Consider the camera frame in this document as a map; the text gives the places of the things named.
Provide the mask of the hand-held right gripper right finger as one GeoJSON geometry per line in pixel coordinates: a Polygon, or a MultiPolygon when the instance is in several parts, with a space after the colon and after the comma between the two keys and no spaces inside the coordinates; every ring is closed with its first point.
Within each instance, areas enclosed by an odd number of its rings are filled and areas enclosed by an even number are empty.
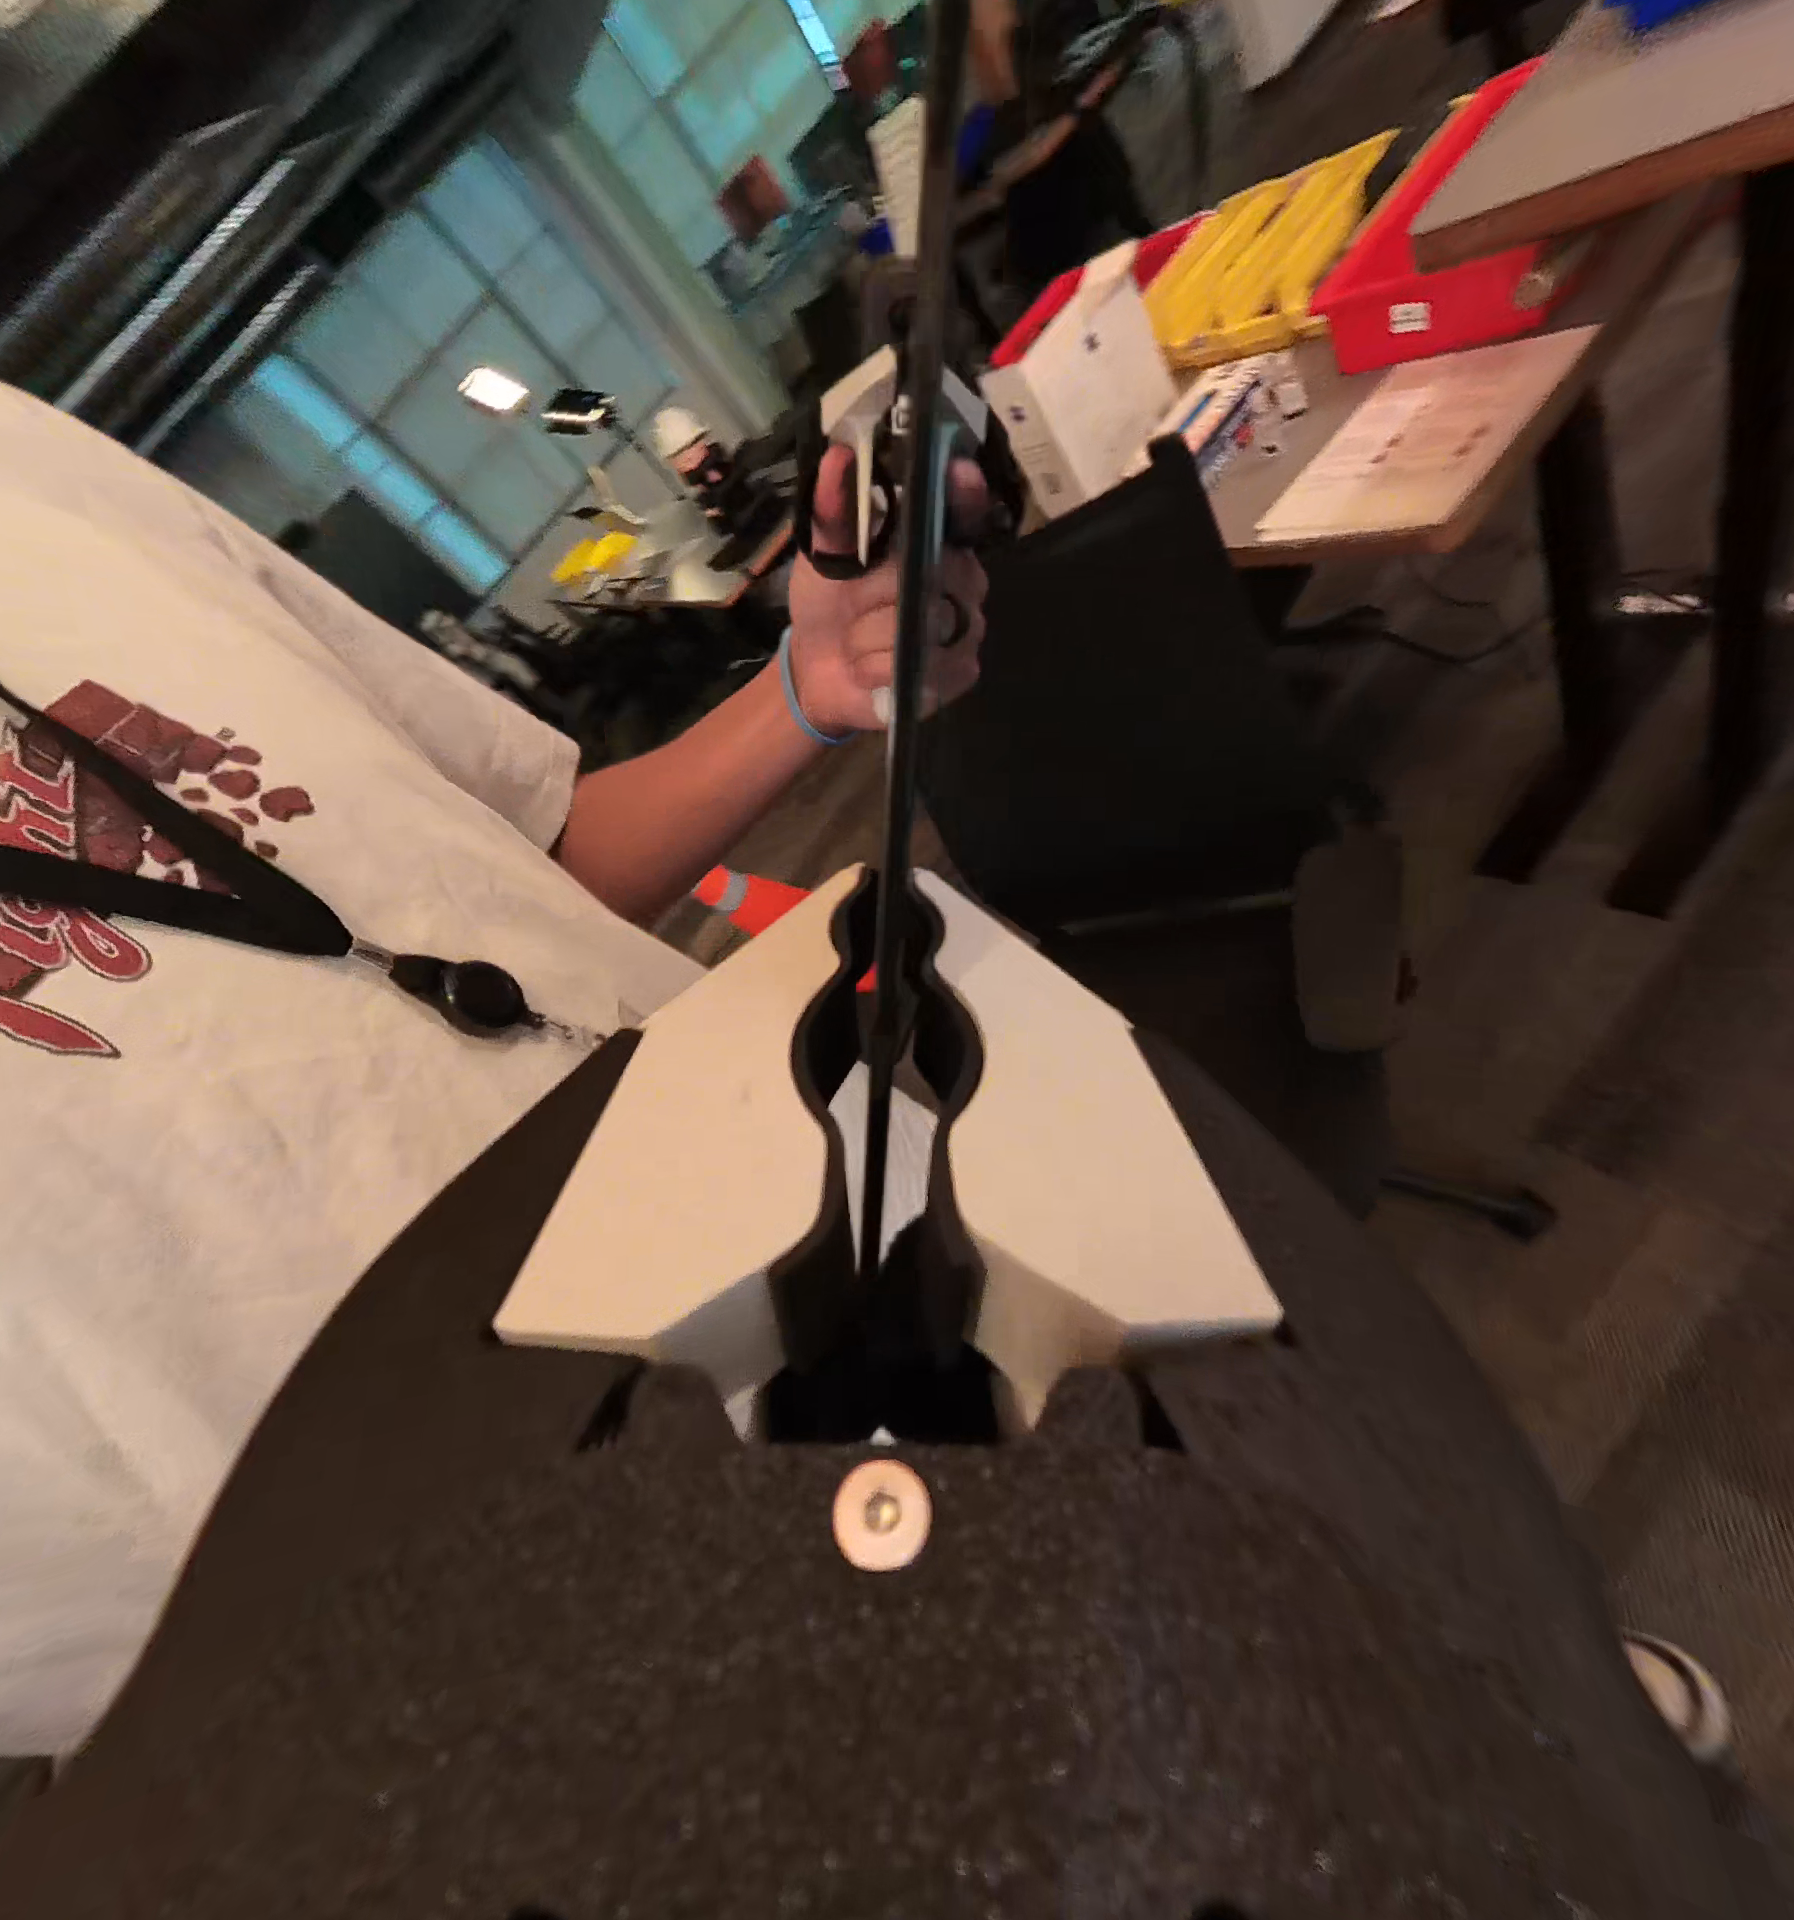
{"type": "Polygon", "coordinates": [[[943,1134],[983,1263],[968,1342],[1003,1375],[1006,1427],[1033,1427],[1077,1367],[1276,1332],[1282,1307],[1129,1021],[941,876],[919,884],[983,1064],[957,1119],[897,1095],[897,1218],[924,1210],[943,1134]]]}

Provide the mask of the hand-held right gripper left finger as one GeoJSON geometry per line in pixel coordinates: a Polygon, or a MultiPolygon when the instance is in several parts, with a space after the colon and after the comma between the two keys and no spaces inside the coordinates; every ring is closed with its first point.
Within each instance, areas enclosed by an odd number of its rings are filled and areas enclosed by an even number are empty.
{"type": "Polygon", "coordinates": [[[862,874],[843,868],[647,1018],[497,1311],[504,1345],[695,1367],[748,1434],[784,1365],[766,1272],[818,1221],[822,1119],[844,1142],[847,1197],[860,1197],[866,1071],[849,1059],[810,1116],[790,1041],[862,874]]]}

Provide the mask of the black glossy board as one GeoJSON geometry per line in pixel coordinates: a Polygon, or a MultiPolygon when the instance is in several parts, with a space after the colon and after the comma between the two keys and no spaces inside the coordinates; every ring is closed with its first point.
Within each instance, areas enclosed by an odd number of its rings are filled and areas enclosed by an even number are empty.
{"type": "Polygon", "coordinates": [[[886,787],[875,868],[871,1011],[864,1030],[866,1109],[855,1280],[875,1281],[883,1263],[892,1098],[920,998],[920,909],[913,899],[911,842],[916,813],[924,692],[931,652],[938,564],[950,515],[957,439],[946,397],[957,136],[974,22],[968,2],[929,9],[916,226],[916,286],[902,399],[909,417],[898,515],[897,647],[886,702],[886,787]]]}

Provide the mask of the person's left forearm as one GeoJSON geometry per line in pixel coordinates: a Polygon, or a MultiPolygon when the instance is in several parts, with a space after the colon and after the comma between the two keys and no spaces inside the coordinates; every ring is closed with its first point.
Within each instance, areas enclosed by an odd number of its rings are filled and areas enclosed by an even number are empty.
{"type": "Polygon", "coordinates": [[[818,757],[781,689],[755,680],[658,751],[581,772],[552,858],[623,922],[655,924],[818,757]]]}

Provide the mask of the grey-topped wooden desk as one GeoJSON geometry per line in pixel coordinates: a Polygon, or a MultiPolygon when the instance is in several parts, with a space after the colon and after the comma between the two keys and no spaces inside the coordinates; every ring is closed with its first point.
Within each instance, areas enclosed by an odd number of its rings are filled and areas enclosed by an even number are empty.
{"type": "Polygon", "coordinates": [[[1611,884],[1668,919],[1783,743],[1794,564],[1794,2],[1706,5],[1644,34],[1589,5],[1412,223],[1423,271],[1604,228],[1736,183],[1741,264],[1698,769],[1611,884]]]}

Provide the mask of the person's left hand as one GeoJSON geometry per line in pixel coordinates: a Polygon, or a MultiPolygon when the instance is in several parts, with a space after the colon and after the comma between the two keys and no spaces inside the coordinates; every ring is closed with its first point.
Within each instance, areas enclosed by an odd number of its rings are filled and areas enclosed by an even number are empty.
{"type": "MultiPolygon", "coordinates": [[[[831,444],[818,480],[818,550],[844,550],[850,480],[850,452],[831,444]]],[[[897,556],[847,583],[818,577],[807,558],[794,556],[787,596],[794,677],[807,713],[825,732],[881,732],[888,726],[898,587],[897,556]]],[[[980,682],[988,589],[983,558],[949,543],[926,592],[926,715],[957,702],[980,682]]]]}

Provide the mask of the red plastic bin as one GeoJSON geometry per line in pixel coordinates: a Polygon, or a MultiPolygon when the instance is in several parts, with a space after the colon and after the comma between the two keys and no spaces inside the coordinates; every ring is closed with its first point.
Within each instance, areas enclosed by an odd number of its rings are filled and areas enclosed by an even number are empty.
{"type": "Polygon", "coordinates": [[[1531,82],[1541,59],[1493,76],[1446,111],[1377,200],[1311,298],[1313,318],[1344,376],[1390,367],[1534,332],[1584,276],[1593,233],[1511,248],[1426,271],[1412,225],[1455,166],[1531,82]]]}
{"type": "Polygon", "coordinates": [[[1104,280],[1117,283],[1127,276],[1139,292],[1146,292],[1207,215],[1212,215],[1212,210],[1200,210],[1159,233],[1120,241],[1083,265],[1074,265],[1051,278],[1003,336],[1001,345],[989,352],[985,371],[1001,371],[1019,363],[1087,286],[1096,286],[1104,280]]]}

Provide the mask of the white cardboard box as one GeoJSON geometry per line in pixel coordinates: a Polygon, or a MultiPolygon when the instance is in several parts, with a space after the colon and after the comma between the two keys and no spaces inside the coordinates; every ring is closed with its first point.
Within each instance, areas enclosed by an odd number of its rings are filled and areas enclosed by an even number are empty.
{"type": "Polygon", "coordinates": [[[981,371],[1043,520],[1111,492],[1172,405],[1172,371],[1130,278],[1083,288],[1012,367],[981,371]]]}

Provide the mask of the orange traffic cone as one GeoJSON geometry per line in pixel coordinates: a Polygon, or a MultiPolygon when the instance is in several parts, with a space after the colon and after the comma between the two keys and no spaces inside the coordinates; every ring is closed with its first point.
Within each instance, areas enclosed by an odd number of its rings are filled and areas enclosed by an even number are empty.
{"type": "MultiPolygon", "coordinates": [[[[844,868],[839,878],[847,878],[850,885],[855,885],[855,880],[866,873],[870,868],[859,863],[850,868],[844,868]]],[[[794,919],[794,914],[800,914],[804,902],[813,899],[813,889],[717,865],[710,868],[705,876],[699,876],[690,899],[706,908],[713,917],[720,917],[747,939],[761,939],[766,933],[770,933],[771,926],[781,924],[786,919],[794,919]]],[[[843,899],[844,895],[836,895],[836,899],[830,899],[830,908],[836,908],[843,899]]],[[[836,952],[830,939],[830,908],[824,913],[822,933],[824,952],[833,964],[836,952]]],[[[875,967],[864,967],[852,985],[857,996],[871,996],[878,985],[875,967]]]]}

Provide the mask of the blue wristband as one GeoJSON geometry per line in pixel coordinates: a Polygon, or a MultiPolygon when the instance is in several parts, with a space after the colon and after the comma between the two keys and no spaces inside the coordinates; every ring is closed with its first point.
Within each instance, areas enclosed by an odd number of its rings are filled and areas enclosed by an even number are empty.
{"type": "Polygon", "coordinates": [[[847,728],[844,732],[837,732],[837,734],[825,732],[824,728],[813,724],[810,715],[807,713],[799,696],[799,685],[794,677],[794,647],[792,647],[792,625],[790,624],[786,624],[780,631],[773,658],[776,658],[776,671],[777,671],[784,706],[797,732],[802,734],[818,748],[831,751],[831,748],[849,745],[859,735],[859,730],[847,728]]]}

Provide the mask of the black office chair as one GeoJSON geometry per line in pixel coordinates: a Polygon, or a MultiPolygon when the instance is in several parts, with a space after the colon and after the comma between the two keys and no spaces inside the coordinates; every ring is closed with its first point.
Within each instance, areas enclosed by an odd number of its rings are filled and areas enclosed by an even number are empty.
{"type": "Polygon", "coordinates": [[[1557,1214],[1531,1188],[1400,1158],[1404,848],[1307,734],[1193,454],[1153,444],[985,567],[981,680],[926,726],[920,771],[966,891],[1355,1218],[1389,1190],[1544,1234],[1557,1214]]]}

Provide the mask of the yellow plastic parts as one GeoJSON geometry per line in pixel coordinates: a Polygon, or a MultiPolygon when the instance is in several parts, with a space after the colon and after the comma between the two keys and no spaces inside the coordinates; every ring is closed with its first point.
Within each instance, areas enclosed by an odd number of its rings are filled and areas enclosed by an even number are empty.
{"type": "Polygon", "coordinates": [[[1205,371],[1327,331],[1311,315],[1317,288],[1364,225],[1368,184],[1397,140],[1377,133],[1182,225],[1143,291],[1172,371],[1205,371]]]}

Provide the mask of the wood-edged cluttered table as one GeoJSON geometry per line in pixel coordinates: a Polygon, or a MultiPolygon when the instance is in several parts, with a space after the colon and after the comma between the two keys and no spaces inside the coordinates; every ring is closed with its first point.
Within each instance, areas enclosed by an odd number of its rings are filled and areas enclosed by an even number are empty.
{"type": "Polygon", "coordinates": [[[949,769],[1001,779],[1017,827],[1033,807],[1072,824],[1096,815],[1077,810],[1064,713],[1114,779],[1167,769],[1167,742],[1238,737],[1230,813],[1246,846],[1294,848],[1294,823],[1321,802],[1297,797],[1294,724],[1269,706],[1269,620],[1244,575],[1455,552],[1532,467],[1560,743],[1479,858],[1484,876],[1531,880],[1682,647],[1618,609],[1599,386],[1705,215],[1692,192],[1593,234],[1562,325],[1511,343],[1355,376],[1306,347],[1311,400],[1289,450],[1233,458],[1207,495],[1167,444],[1138,477],[1008,545],[989,564],[985,702],[968,708],[1003,726],[1003,745],[949,745],[949,769]]]}

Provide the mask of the white paper sheet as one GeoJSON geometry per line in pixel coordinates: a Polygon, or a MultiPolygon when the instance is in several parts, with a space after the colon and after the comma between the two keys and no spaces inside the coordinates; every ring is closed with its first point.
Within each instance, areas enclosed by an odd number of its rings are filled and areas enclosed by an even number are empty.
{"type": "Polygon", "coordinates": [[[1586,397],[1602,325],[1389,369],[1249,522],[1241,555],[1457,549],[1586,397]]]}

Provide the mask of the person's white shoe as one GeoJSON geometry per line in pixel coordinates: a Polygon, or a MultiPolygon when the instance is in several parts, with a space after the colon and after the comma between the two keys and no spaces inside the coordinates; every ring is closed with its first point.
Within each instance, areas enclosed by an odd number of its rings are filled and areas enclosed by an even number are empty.
{"type": "Polygon", "coordinates": [[[1694,1765],[1732,1765],[1732,1714],[1708,1669],[1677,1643],[1639,1628],[1623,1628],[1622,1646],[1631,1676],[1694,1765]]]}

